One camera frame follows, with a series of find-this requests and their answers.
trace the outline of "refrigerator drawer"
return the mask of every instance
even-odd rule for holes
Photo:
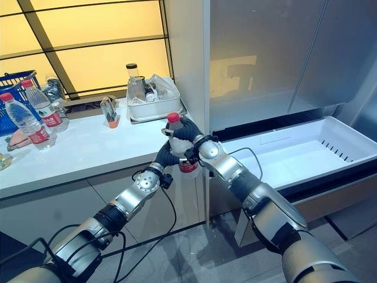
[[[307,221],[377,195],[377,143],[333,117],[222,143],[231,153],[244,147],[257,155],[262,181],[292,202]],[[232,154],[260,176],[248,150]],[[210,215],[241,207],[227,186],[210,180]],[[235,237],[240,245],[256,241],[241,213]]]
[[[377,160],[376,142],[333,117],[227,141],[222,145],[228,153],[243,147],[251,148],[262,167],[262,181],[285,196],[302,190],[300,184],[345,170],[350,174],[356,167]],[[260,176],[257,162],[248,150],[232,155],[254,175]]]

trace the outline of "window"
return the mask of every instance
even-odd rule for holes
[[[0,1],[0,73],[56,74],[71,99],[124,96],[125,65],[173,77],[163,0]]]

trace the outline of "blue basket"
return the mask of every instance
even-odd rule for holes
[[[24,87],[21,85],[22,80],[32,80],[34,85],[40,88],[35,75],[35,71],[24,71],[20,73],[8,74],[5,73],[4,77],[0,77],[0,94],[11,93],[17,101],[21,102],[23,105],[29,108],[31,113],[37,118],[38,121],[41,120],[40,116],[35,112],[34,108],[31,106],[30,102],[26,97],[26,92]],[[14,125],[12,120],[9,118],[5,111],[5,104],[0,100],[0,136],[5,136],[7,134],[12,134],[17,131],[17,126]]]

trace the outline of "white freezer drawer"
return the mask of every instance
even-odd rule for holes
[[[254,150],[262,181],[280,190],[377,158],[377,143],[333,117],[222,143],[226,152]],[[248,150],[233,154],[260,176]]]

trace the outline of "pen holder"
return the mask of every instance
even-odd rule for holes
[[[118,127],[120,116],[117,115],[115,105],[111,99],[105,96],[101,101],[101,110],[105,115],[109,128],[113,129]]]
[[[108,126],[109,126],[109,128],[113,129],[113,128],[118,127],[119,120],[120,120],[120,115],[117,115],[117,116],[115,117],[114,121],[108,122]]]

